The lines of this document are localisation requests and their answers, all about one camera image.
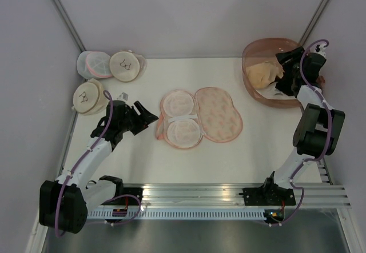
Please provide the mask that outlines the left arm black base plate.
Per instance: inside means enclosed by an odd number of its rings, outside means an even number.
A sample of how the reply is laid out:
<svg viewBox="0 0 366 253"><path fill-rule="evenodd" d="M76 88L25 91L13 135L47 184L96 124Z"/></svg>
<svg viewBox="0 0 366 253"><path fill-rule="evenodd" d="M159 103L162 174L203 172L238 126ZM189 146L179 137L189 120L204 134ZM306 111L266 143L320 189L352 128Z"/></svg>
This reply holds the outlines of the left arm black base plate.
<svg viewBox="0 0 366 253"><path fill-rule="evenodd" d="M138 206L138 200L142 199L144 189L142 187L127 187L123 189L121 195L124 197L120 197L118 199L114 199L112 201L106 202L107 205L114 206Z"/></svg>

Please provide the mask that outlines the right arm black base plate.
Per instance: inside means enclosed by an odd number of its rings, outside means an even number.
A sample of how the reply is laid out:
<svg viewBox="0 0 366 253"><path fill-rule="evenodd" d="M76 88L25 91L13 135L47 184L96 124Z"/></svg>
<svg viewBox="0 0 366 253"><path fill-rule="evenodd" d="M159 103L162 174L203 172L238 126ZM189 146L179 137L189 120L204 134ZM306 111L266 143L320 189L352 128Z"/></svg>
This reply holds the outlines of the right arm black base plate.
<svg viewBox="0 0 366 253"><path fill-rule="evenodd" d="M248 187L239 193L244 200L245 206L295 206L296 200L292 189Z"/></svg>

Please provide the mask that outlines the orange floral mesh laundry bag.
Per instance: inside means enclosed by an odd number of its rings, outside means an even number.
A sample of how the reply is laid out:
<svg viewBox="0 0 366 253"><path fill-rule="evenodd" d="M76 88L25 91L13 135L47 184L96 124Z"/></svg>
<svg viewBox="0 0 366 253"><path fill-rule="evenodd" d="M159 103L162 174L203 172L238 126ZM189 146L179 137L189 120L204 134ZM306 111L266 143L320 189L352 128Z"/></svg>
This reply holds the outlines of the orange floral mesh laundry bag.
<svg viewBox="0 0 366 253"><path fill-rule="evenodd" d="M242 132L243 122L231 96L218 87L205 87L191 94L168 92L160 102L156 138L175 148L196 147L203 138L226 143Z"/></svg>

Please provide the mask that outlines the beige bra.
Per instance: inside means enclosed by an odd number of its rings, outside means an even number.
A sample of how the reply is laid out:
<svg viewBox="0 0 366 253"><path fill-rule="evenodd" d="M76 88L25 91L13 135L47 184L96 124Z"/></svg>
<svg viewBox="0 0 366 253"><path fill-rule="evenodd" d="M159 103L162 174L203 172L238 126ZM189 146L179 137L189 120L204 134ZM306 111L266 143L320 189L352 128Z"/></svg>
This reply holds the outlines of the beige bra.
<svg viewBox="0 0 366 253"><path fill-rule="evenodd" d="M284 76L282 67L272 61L249 66L246 68L246 73L255 89L264 89L273 83L276 78L281 79Z"/></svg>

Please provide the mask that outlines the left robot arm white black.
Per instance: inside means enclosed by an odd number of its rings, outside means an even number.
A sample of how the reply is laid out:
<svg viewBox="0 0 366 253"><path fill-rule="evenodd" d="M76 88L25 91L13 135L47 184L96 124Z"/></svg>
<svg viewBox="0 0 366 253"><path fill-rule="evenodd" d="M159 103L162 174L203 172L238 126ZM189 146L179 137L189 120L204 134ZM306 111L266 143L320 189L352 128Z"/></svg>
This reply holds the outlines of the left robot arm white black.
<svg viewBox="0 0 366 253"><path fill-rule="evenodd" d="M69 232L79 233L87 215L102 204L118 205L124 201L122 179L104 175L92 186L92 176L102 162L122 141L123 134L137 135L158 120L136 101L132 106L124 101L110 101L106 114L90 134L85 152L71 169L56 180L46 180L39 192L39 223L55 230L56 236Z"/></svg>

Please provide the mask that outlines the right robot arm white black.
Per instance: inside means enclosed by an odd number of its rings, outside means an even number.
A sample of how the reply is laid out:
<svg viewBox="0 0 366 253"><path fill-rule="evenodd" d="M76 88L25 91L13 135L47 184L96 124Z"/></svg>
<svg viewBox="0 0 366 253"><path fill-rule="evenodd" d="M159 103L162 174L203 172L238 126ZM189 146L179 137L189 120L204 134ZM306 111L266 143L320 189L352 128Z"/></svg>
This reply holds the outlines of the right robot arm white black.
<svg viewBox="0 0 366 253"><path fill-rule="evenodd" d="M323 96L320 79L320 70L326 63L323 47L317 46L314 52L298 47L277 53L276 59L284 70L277 85L282 92L296 97L303 113L293 135L294 149L285 163L266 178L261 198L267 206L293 206L299 176L313 162L334 152L345 113L334 109Z"/></svg>

